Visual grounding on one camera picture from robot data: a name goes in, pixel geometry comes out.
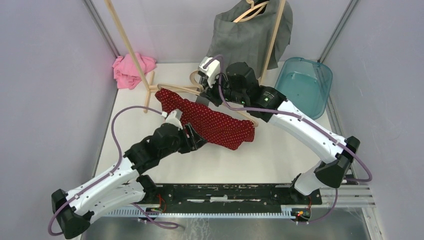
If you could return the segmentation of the red polka dot cloth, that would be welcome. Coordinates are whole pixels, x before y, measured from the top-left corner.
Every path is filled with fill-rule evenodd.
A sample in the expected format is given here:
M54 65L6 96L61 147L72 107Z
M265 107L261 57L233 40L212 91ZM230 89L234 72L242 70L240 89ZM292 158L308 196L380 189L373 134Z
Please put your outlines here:
M163 111L180 110L183 125L191 124L194 130L208 143L230 150L237 150L243 143L255 139L255 127L250 120L239 120L225 113L182 98L176 92L162 88L155 93Z

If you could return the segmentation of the grey pleated skirt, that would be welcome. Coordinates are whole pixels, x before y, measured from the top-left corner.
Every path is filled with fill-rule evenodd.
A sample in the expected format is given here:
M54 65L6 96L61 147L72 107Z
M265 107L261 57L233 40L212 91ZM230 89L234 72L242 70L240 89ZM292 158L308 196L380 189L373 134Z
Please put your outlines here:
M286 2L277 33L273 33L280 3L279 0L269 0L258 15L243 22L235 22L235 19L251 7L245 0L217 14L206 56L223 55L224 68L244 62L253 69L257 79L262 78L263 72L277 68L291 42L293 29L293 10Z

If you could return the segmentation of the wooden clothes hanger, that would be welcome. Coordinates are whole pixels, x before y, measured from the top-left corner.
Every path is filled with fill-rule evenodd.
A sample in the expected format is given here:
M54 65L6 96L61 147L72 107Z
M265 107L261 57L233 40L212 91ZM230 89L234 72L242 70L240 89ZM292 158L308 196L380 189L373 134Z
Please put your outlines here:
M232 22L246 22L251 20L255 16L263 13L265 11L266 6L270 2L269 0L247 0L246 1L250 7L245 12L241 13L238 17L236 17Z

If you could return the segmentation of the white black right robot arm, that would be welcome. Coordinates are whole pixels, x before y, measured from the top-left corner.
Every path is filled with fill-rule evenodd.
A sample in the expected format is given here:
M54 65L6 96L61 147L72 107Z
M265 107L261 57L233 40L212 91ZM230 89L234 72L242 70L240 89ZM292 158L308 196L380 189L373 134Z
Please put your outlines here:
M217 107L224 102L242 105L251 116L291 134L319 157L316 166L294 179L288 191L293 203L302 204L317 189L337 189L342 185L360 146L359 139L345 138L319 125L281 92L260 85L254 70L245 62L230 64L221 71L217 59L205 60L198 67L202 97Z

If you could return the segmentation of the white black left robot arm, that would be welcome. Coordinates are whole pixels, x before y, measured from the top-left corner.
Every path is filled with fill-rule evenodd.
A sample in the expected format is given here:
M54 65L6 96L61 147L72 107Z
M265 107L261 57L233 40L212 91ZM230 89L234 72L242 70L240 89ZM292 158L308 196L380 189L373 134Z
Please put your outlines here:
M53 223L49 222L49 234L62 235L70 240L115 209L140 201L154 202L158 191L144 173L171 154L187 154L206 143L207 140L189 123L183 127L163 123L152 135L133 144L97 177L68 191L54 191L51 194L51 220L57 221L61 231L53 232Z

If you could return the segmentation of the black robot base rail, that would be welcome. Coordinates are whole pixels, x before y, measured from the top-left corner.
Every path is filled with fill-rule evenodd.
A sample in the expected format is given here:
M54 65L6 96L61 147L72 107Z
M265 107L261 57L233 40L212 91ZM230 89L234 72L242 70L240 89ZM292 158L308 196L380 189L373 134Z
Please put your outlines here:
M166 214L268 214L282 206L310 207L323 203L319 190L305 196L288 184L159 183L139 205Z

